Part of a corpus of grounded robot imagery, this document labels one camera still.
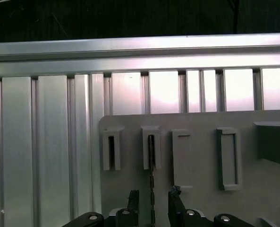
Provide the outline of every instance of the vertical aluminum slat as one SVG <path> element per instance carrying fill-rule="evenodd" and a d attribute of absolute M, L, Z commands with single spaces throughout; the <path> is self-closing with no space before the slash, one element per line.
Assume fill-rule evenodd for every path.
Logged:
<path fill-rule="evenodd" d="M 33 225 L 31 78 L 2 80 L 4 225 Z"/>
<path fill-rule="evenodd" d="M 179 113 L 178 72 L 149 72 L 151 114 Z"/>
<path fill-rule="evenodd" d="M 280 110 L 280 69 L 262 69 L 263 109 Z"/>
<path fill-rule="evenodd" d="M 90 153 L 89 76 L 75 76 L 76 177 L 78 216 L 93 209 Z"/>
<path fill-rule="evenodd" d="M 204 70 L 202 72 L 202 103 L 204 112 L 217 111 L 217 91 L 215 70 Z"/>
<path fill-rule="evenodd" d="M 69 222 L 68 94 L 66 76 L 39 77 L 40 223 Z"/>
<path fill-rule="evenodd" d="M 104 116 L 103 74 L 90 75 L 93 211 L 101 213 L 99 121 Z"/>
<path fill-rule="evenodd" d="M 200 71 L 188 70 L 186 74 L 187 81 L 187 100 L 188 112 L 197 113 L 201 111 L 201 89 L 200 89 Z"/>
<path fill-rule="evenodd" d="M 113 115 L 141 114 L 141 73 L 113 73 L 111 78 Z"/>
<path fill-rule="evenodd" d="M 224 70 L 226 111 L 254 110 L 252 69 Z"/>

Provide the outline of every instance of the aluminum rail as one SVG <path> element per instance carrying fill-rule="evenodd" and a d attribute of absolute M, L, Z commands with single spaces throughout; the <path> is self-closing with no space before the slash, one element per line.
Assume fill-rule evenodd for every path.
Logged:
<path fill-rule="evenodd" d="M 280 34 L 198 35 L 0 43 L 0 61 L 119 56 L 273 52 Z"/>

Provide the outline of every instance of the metal panel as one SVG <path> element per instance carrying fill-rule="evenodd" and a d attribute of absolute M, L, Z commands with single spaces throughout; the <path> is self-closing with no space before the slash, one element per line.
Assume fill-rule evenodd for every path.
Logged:
<path fill-rule="evenodd" d="M 169 36 L 169 37 L 140 37 L 120 39 L 92 39 L 92 40 L 66 40 L 44 41 L 27 43 L 0 44 L 0 56 L 26 56 L 33 55 L 72 56 L 113 56 L 123 55 L 126 51 L 145 52 L 147 50 L 179 50 L 187 48 L 196 53 L 202 49 L 215 48 L 223 51 L 227 47 L 266 47 L 280 45 L 280 34 L 251 34 L 251 35 L 197 35 L 197 36 Z"/>
<path fill-rule="evenodd" d="M 178 72 L 149 72 L 151 114 L 179 112 Z"/>
<path fill-rule="evenodd" d="M 262 69 L 263 108 L 280 110 L 280 69 Z"/>
<path fill-rule="evenodd" d="M 202 79 L 204 112 L 217 111 L 217 91 L 215 70 L 204 70 Z"/>
<path fill-rule="evenodd" d="M 185 57 L 101 58 L 75 61 L 0 62 L 0 77 L 82 74 L 131 70 L 280 67 L 280 53 L 204 54 Z"/>
<path fill-rule="evenodd" d="M 226 111 L 254 110 L 251 69 L 224 70 Z"/>
<path fill-rule="evenodd" d="M 33 225 L 31 78 L 2 80 L 5 227 Z"/>
<path fill-rule="evenodd" d="M 90 153 L 89 76 L 75 76 L 76 178 L 78 216 L 93 210 Z"/>
<path fill-rule="evenodd" d="M 39 77 L 40 223 L 69 221 L 67 77 Z"/>
<path fill-rule="evenodd" d="M 187 100 L 188 112 L 201 111 L 200 72 L 198 70 L 187 71 Z"/>
<path fill-rule="evenodd" d="M 141 73 L 113 73 L 113 115 L 141 114 Z"/>
<path fill-rule="evenodd" d="M 91 154 L 93 178 L 93 211 L 102 212 L 100 179 L 99 121 L 104 116 L 103 74 L 90 75 Z"/>

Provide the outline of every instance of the gray plastic board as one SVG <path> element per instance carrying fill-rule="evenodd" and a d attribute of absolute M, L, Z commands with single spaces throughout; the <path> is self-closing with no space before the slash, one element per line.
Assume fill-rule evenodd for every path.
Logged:
<path fill-rule="evenodd" d="M 217 214 L 229 213 L 256 226 L 257 218 L 264 217 L 280 227 L 280 164 L 262 159 L 263 146 L 258 143 L 263 138 L 258 140 L 257 122 L 279 125 L 280 110 L 102 118 L 103 214 L 125 207 L 129 191 L 139 189 L 140 225 L 149 224 L 149 170 L 144 170 L 143 151 L 147 150 L 143 149 L 142 128 L 152 127 L 158 128 L 160 134 L 160 168 L 154 170 L 157 227 L 169 226 L 168 191 L 177 183 L 183 186 L 181 199 L 186 208 L 198 209 L 211 220 Z M 122 129 L 121 138 L 114 141 L 120 143 L 115 145 L 117 158 L 107 156 L 113 163 L 108 171 L 103 170 L 102 135 L 106 129 Z M 280 149 L 272 147 L 267 153 L 280 153 Z M 118 157 L 120 168 L 115 170 Z"/>

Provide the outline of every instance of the rectangular slot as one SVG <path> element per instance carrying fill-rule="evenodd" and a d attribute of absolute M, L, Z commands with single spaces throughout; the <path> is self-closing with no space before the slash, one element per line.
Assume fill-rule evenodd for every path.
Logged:
<path fill-rule="evenodd" d="M 5 227 L 32 226 L 31 78 L 2 80 Z"/>
<path fill-rule="evenodd" d="M 172 131 L 174 185 L 182 192 L 191 188 L 191 133 L 189 130 Z"/>
<path fill-rule="evenodd" d="M 254 110 L 252 69 L 224 70 L 226 111 Z"/>
<path fill-rule="evenodd" d="M 103 170 L 120 170 L 123 128 L 109 128 L 102 133 Z"/>
<path fill-rule="evenodd" d="M 113 115 L 141 114 L 141 73 L 113 73 L 111 79 Z"/>
<path fill-rule="evenodd" d="M 225 191 L 241 188 L 241 156 L 239 132 L 234 128 L 218 128 L 220 186 Z"/>
<path fill-rule="evenodd" d="M 40 223 L 69 222 L 68 84 L 66 76 L 38 78 Z"/>
<path fill-rule="evenodd" d="M 188 70 L 186 80 L 188 112 L 198 113 L 201 111 L 200 71 Z"/>
<path fill-rule="evenodd" d="M 215 70 L 204 70 L 202 72 L 202 109 L 205 112 L 217 111 L 217 91 Z"/>
<path fill-rule="evenodd" d="M 144 126 L 142 127 L 143 140 L 143 166 L 144 169 L 149 169 L 149 137 L 153 137 L 154 145 L 154 166 L 156 169 L 161 168 L 161 138 L 159 126 Z"/>
<path fill-rule="evenodd" d="M 149 72 L 151 114 L 179 113 L 177 71 Z"/>
<path fill-rule="evenodd" d="M 263 108 L 280 110 L 280 69 L 262 69 Z"/>

